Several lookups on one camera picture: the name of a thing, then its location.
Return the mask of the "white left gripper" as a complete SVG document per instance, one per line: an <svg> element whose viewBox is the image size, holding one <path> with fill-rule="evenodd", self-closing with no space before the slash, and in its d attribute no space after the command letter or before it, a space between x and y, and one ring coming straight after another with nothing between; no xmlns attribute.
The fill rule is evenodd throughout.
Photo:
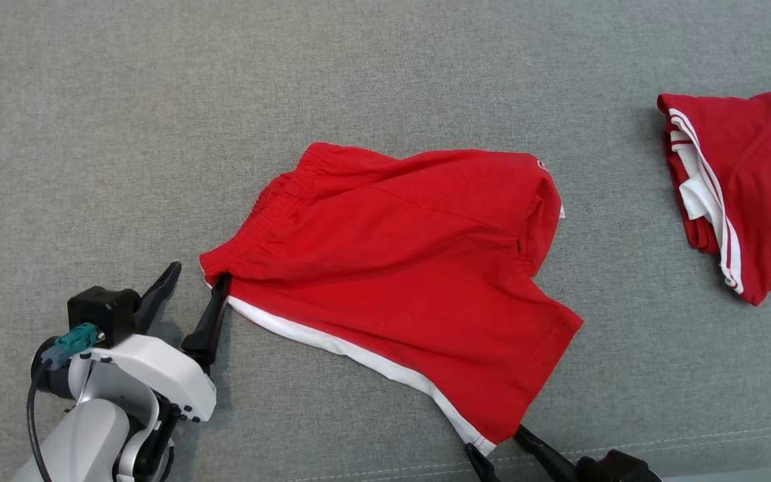
<svg viewBox="0 0 771 482"><path fill-rule="evenodd" d="M134 314L138 335L110 349L92 347L71 357L68 387L77 402L108 400L143 424L156 423L162 400L186 419L211 418L216 388L202 369L211 369L216 361L232 275L223 272L212 286L197 327L181 342L181 353L146 334L163 302L171 298L182 270L175 260L141 296Z"/></svg>

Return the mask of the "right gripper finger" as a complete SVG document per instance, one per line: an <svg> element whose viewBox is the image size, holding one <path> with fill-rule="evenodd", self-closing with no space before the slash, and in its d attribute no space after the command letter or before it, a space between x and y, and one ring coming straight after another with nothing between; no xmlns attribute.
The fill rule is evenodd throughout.
<svg viewBox="0 0 771 482"><path fill-rule="evenodd" d="M538 461L553 481L578 481L575 464L527 430L525 426L518 427L513 439L521 449Z"/></svg>
<svg viewBox="0 0 771 482"><path fill-rule="evenodd" d="M501 481L496 474L495 466L493 466L490 460L485 457L476 446L472 445L471 443L466 443L464 446L464 451L466 457L468 458L469 464L471 464L471 467L475 472L475 476L477 476L480 481Z"/></svg>

